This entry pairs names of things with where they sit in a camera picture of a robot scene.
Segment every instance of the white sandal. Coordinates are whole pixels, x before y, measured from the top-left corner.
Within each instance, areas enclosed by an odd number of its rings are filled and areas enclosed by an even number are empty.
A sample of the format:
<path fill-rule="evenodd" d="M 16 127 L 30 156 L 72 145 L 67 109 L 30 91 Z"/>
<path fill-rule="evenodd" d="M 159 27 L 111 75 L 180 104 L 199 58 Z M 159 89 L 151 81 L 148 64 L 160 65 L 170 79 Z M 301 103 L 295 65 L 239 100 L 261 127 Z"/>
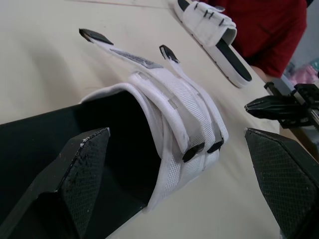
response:
<path fill-rule="evenodd" d="M 231 18 L 221 13 L 223 10 L 187 0 L 176 0 L 174 10 L 185 28 L 235 86 L 242 88 L 251 82 L 251 75 L 229 47 L 237 29 Z"/>

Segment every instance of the red shirt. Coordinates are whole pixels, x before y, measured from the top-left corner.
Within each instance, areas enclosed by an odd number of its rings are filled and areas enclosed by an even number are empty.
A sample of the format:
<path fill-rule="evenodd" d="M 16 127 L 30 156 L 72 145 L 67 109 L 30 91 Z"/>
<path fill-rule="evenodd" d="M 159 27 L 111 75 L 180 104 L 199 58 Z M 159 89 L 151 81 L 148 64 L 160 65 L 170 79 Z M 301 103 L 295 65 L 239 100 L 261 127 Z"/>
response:
<path fill-rule="evenodd" d="M 281 77 L 307 26 L 306 0 L 204 0 L 237 25 L 234 48 L 248 64 Z"/>

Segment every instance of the table surface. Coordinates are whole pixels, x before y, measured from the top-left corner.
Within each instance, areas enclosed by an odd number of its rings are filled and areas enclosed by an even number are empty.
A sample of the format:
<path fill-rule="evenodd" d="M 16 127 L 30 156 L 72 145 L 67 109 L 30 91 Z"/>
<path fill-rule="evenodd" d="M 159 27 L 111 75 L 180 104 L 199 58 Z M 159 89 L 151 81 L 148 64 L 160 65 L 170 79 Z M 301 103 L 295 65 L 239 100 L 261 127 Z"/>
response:
<path fill-rule="evenodd" d="M 264 83 L 249 68 L 252 83 L 234 87 L 182 27 L 172 1 L 1 1 L 0 123 L 74 105 L 96 89 L 127 80 L 131 68 L 85 41 L 78 28 L 100 32 L 119 48 L 171 70 L 159 51 L 165 44 L 211 95 L 230 138 L 211 170 L 113 237 L 277 239 L 279 227 L 258 187 L 244 138 L 246 127 L 279 132 L 277 122 L 244 110 L 267 94 Z"/>

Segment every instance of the white padding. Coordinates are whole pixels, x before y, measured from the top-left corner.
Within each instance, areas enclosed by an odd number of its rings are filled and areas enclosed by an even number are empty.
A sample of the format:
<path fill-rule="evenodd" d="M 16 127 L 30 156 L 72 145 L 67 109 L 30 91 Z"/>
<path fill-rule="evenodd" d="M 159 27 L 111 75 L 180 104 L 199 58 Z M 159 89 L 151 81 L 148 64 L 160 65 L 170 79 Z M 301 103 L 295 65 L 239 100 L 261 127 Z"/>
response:
<path fill-rule="evenodd" d="M 208 93 L 188 78 L 182 69 L 175 67 L 181 76 L 178 78 L 157 63 L 113 45 L 92 38 L 90 40 L 138 68 L 131 74 L 128 83 L 99 89 L 81 102 L 128 91 L 141 105 L 161 157 L 157 183 L 145 208 L 145 211 L 149 211 L 212 166 L 218 159 L 219 150 L 212 153 L 207 151 L 217 142 L 226 142 L 228 132 Z M 203 147 L 189 161 L 184 162 L 185 153 L 199 145 Z"/>

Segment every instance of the black strap tab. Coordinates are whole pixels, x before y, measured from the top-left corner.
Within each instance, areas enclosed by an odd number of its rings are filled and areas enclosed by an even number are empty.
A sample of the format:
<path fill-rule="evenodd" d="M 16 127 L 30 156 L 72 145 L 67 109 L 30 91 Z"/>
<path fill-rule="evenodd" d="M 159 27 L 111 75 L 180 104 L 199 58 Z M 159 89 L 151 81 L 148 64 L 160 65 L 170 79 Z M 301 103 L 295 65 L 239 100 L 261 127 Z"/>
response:
<path fill-rule="evenodd" d="M 88 30 L 88 29 L 79 29 L 79 33 L 81 34 L 81 36 L 83 36 L 89 42 L 91 42 L 91 40 L 89 38 L 89 37 L 91 37 L 91 38 L 93 38 L 95 40 L 102 41 L 102 42 L 105 42 L 105 43 L 110 44 L 110 45 L 114 45 L 105 36 L 95 32 L 95 31 L 91 31 L 91 30 Z"/>
<path fill-rule="evenodd" d="M 166 56 L 168 56 L 168 58 L 170 58 L 172 61 L 176 62 L 176 63 L 179 63 L 179 60 L 176 58 L 174 52 L 169 49 L 167 46 L 165 45 L 162 45 L 159 47 L 160 49 L 160 52 L 162 54 L 162 56 L 165 58 L 163 52 L 166 54 Z"/>

